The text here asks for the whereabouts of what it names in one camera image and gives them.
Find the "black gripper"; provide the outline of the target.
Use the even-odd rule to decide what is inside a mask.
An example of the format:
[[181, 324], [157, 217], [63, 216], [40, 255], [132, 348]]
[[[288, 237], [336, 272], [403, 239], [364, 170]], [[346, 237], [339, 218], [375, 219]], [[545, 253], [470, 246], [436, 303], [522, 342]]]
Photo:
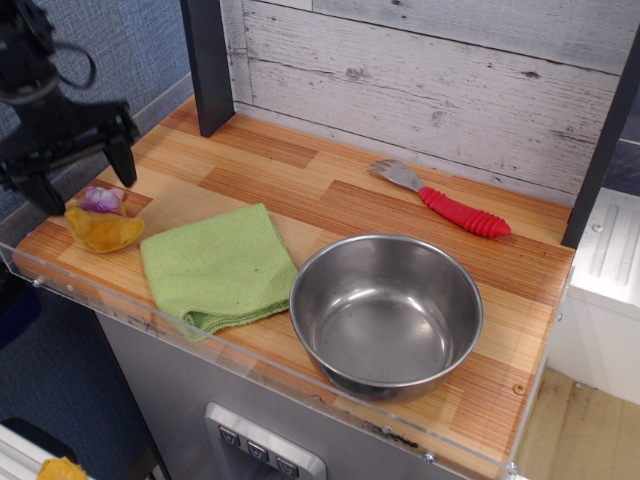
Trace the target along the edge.
[[20, 122], [1, 141], [1, 185], [17, 187], [47, 215], [61, 216], [66, 210], [50, 181], [51, 171], [90, 154], [104, 153], [125, 187], [136, 182], [131, 146], [140, 132], [126, 101], [77, 103], [54, 89], [14, 110]]

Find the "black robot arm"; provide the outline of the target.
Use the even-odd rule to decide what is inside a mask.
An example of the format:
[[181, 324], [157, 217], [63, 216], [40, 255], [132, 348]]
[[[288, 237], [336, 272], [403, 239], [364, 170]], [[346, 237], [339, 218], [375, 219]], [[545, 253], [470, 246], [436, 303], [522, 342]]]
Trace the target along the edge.
[[131, 147], [139, 130], [128, 103], [68, 99], [50, 59], [59, 47], [42, 8], [32, 1], [2, 2], [1, 101], [19, 124], [1, 142], [1, 186], [49, 215], [66, 210], [49, 172], [87, 155], [103, 152], [124, 186], [137, 180]]

